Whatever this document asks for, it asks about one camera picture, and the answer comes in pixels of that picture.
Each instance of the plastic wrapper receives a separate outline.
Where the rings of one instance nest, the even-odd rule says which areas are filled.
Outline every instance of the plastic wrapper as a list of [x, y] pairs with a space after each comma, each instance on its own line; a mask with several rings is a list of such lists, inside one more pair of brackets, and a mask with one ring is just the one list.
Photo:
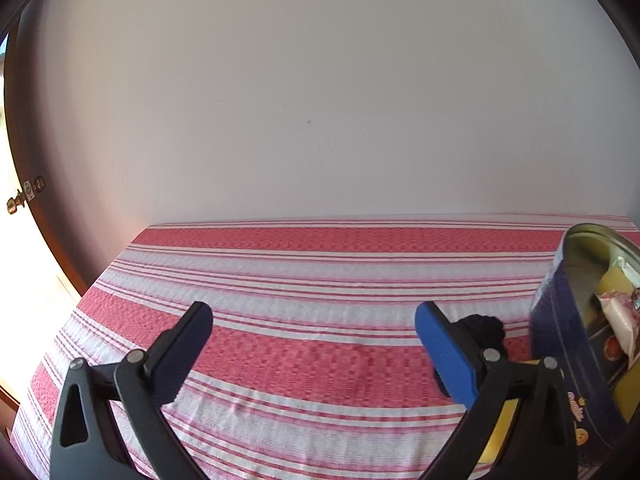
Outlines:
[[616, 265], [622, 270], [633, 288], [640, 287], [640, 274], [622, 256], [618, 257]]
[[626, 292], [613, 290], [599, 296], [598, 299], [620, 347], [629, 357], [628, 367], [631, 368], [639, 356], [640, 312], [634, 308], [634, 303]]
[[634, 302], [634, 309], [640, 310], [640, 288], [636, 288], [631, 293], [631, 301]]

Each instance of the striped bedspread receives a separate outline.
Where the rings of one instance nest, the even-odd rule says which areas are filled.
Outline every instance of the striped bedspread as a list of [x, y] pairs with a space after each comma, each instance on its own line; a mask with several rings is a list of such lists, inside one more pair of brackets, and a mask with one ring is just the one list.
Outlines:
[[[626, 218], [429, 216], [149, 227], [104, 271], [38, 366], [12, 444], [40, 479], [72, 358], [148, 348], [194, 300], [210, 341], [163, 408], [211, 478], [412, 479], [463, 407], [442, 396], [414, 332], [434, 300], [450, 320], [500, 317], [527, 358], [527, 316], [562, 232], [591, 221], [640, 242]], [[114, 403], [137, 468], [155, 477]], [[486, 466], [476, 469], [476, 476]]]

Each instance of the blue tin can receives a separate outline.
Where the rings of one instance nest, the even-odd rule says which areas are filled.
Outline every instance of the blue tin can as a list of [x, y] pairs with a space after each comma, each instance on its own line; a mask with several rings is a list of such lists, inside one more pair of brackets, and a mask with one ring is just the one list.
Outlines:
[[607, 355], [612, 330], [594, 296], [600, 279], [620, 256], [640, 268], [638, 247], [611, 229], [597, 224], [571, 227], [530, 314], [532, 357], [553, 356], [561, 367], [581, 466], [602, 464], [626, 430], [610, 392], [626, 371], [626, 356], [612, 360]]

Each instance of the white wall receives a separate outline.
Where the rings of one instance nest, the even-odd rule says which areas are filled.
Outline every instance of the white wall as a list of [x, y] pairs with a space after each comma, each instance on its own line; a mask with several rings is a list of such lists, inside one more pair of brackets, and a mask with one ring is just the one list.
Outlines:
[[640, 71], [596, 0], [34, 6], [34, 166], [91, 272], [153, 222], [640, 212]]

